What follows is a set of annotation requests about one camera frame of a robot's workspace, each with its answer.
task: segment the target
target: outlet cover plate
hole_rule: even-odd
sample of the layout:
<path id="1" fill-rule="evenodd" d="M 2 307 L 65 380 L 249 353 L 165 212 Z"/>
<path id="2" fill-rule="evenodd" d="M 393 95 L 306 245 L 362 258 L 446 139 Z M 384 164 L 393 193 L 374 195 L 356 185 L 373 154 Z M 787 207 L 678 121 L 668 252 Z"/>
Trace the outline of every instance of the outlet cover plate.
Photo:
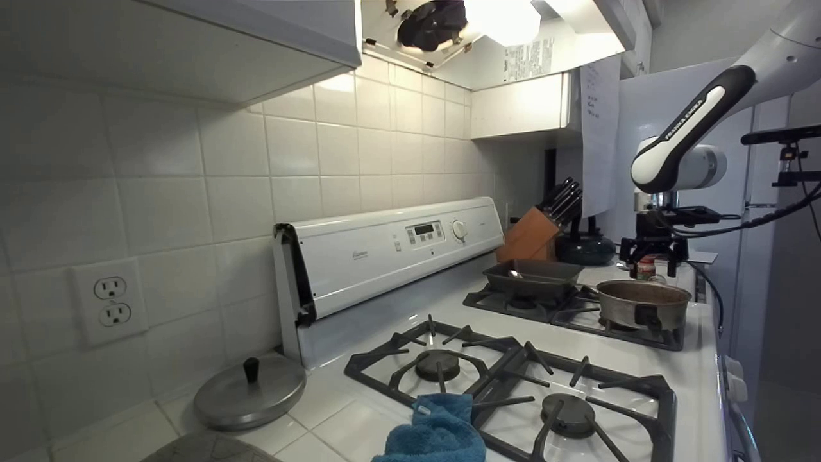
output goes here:
<path id="1" fill-rule="evenodd" d="M 106 344 L 147 327 L 144 289 L 135 258 L 71 266 L 71 288 L 88 344 Z"/>

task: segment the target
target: blue towel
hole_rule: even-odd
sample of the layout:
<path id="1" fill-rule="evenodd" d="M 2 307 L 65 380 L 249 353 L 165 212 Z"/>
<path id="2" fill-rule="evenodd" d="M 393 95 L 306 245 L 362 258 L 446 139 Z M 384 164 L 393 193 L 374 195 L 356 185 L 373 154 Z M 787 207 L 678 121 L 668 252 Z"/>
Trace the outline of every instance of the blue towel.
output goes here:
<path id="1" fill-rule="evenodd" d="M 393 427 L 374 462 L 485 462 L 485 442 L 470 415 L 470 395 L 421 395 L 414 422 Z"/>

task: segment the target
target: black cable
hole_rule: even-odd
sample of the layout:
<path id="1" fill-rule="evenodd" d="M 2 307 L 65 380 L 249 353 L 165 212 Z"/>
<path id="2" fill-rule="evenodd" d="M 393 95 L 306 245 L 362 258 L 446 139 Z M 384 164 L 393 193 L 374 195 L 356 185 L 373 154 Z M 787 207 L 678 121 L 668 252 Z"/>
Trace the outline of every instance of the black cable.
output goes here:
<path id="1" fill-rule="evenodd" d="M 821 185 L 816 185 L 802 200 L 787 205 L 787 207 L 780 207 L 775 212 L 766 212 L 766 214 L 759 214 L 754 220 L 743 220 L 738 225 L 732 225 L 732 228 L 712 228 L 712 231 L 700 231 L 700 232 L 691 232 L 691 231 L 678 231 L 683 237 L 706 237 L 706 235 L 721 235 L 721 232 L 733 232 L 733 231 L 743 231 L 743 228 L 757 228 L 757 225 L 765 225 L 765 223 L 771 223 L 771 220 L 780 220 L 786 214 L 792 214 L 798 209 L 802 209 L 806 205 L 811 205 L 814 200 L 819 200 Z"/>
<path id="2" fill-rule="evenodd" d="M 819 225 L 816 205 L 811 205 L 811 214 L 814 214 L 816 237 L 821 241 L 821 225 Z"/>
<path id="3" fill-rule="evenodd" d="M 693 261 L 687 261 L 687 264 L 693 266 L 693 272 L 698 272 L 710 285 L 710 289 L 716 294 L 716 307 L 718 307 L 718 327 L 724 327 L 724 298 L 718 291 L 718 285 L 712 282 L 712 276 L 703 266 L 698 266 Z"/>

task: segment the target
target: burner cap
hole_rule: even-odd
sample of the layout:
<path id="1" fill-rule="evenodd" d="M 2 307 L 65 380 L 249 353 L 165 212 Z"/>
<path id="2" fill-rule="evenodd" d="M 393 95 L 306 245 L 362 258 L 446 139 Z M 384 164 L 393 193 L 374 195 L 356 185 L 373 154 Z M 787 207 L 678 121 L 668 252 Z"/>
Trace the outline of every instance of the burner cap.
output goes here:
<path id="1" fill-rule="evenodd" d="M 419 353 L 415 375 L 430 382 L 451 380 L 460 375 L 460 356 L 448 348 L 428 348 Z"/>
<path id="2" fill-rule="evenodd" d="M 592 406 L 575 395 L 550 395 L 541 400 L 541 420 L 564 438 L 588 438 L 596 434 Z"/>

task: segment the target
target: saucepan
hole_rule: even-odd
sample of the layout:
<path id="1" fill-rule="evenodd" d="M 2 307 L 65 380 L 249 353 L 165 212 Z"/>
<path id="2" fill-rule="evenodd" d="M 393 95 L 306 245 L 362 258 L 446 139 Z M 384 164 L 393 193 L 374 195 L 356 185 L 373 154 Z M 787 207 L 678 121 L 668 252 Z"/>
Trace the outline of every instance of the saucepan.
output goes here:
<path id="1" fill-rule="evenodd" d="M 684 326 L 691 291 L 683 288 L 605 280 L 596 285 L 600 317 L 641 331 L 678 331 Z"/>

